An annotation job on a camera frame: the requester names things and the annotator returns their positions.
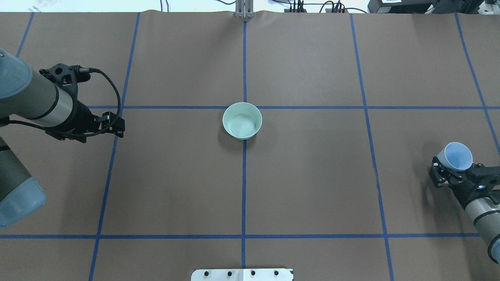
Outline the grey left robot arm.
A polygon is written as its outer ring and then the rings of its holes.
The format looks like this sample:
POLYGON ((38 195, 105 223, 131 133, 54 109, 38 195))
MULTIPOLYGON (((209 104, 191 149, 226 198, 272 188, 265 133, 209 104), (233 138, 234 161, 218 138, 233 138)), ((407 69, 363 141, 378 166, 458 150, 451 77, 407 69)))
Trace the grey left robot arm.
MULTIPOLYGON (((0 55, 1 127, 19 124, 42 130, 60 141, 82 143, 106 133, 123 137, 121 96, 102 70, 59 63, 36 71, 6 50, 1 50, 0 55), (79 83, 89 81, 93 73, 102 75, 113 88, 117 98, 115 113, 105 112, 99 117, 78 100, 79 83)), ((0 225, 7 228, 44 206, 47 197, 4 139, 0 160, 0 225)))

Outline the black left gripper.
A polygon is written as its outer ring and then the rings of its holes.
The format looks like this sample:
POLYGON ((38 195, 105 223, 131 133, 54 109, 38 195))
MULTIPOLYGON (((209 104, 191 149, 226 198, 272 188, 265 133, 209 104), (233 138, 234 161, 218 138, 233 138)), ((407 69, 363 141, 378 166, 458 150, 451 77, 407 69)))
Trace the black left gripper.
POLYGON ((113 112, 105 112, 98 121, 86 105, 74 100, 73 109, 68 118, 68 136, 84 137, 97 134, 112 133, 118 138, 124 137, 125 120, 113 112))

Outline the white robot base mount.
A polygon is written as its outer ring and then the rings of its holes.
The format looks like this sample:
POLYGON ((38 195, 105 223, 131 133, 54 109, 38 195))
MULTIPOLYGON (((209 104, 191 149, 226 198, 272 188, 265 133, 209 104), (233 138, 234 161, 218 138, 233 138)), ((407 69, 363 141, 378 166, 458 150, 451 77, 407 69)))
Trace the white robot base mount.
POLYGON ((191 281, 294 281, 292 269, 203 269, 191 274, 191 281))

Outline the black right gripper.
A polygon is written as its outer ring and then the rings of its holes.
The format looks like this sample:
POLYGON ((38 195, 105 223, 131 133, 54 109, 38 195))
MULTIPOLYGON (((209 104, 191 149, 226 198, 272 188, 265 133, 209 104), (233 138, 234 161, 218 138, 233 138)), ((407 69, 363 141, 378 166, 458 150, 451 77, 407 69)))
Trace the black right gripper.
POLYGON ((500 167, 473 164, 465 171, 452 172, 437 156, 433 156, 430 179, 436 188, 450 186, 463 209, 483 197, 489 198, 495 206, 499 205, 499 190, 494 188, 500 183, 500 167))

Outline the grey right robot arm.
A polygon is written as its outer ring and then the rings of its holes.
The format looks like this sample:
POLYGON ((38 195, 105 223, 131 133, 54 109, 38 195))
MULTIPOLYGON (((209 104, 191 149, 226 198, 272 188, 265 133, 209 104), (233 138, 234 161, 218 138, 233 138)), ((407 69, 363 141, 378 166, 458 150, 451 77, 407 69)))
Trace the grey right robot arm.
POLYGON ((472 163, 464 171, 445 167, 437 156, 432 159, 430 178, 435 187, 448 187, 487 245, 487 254, 499 264, 500 168, 472 163))

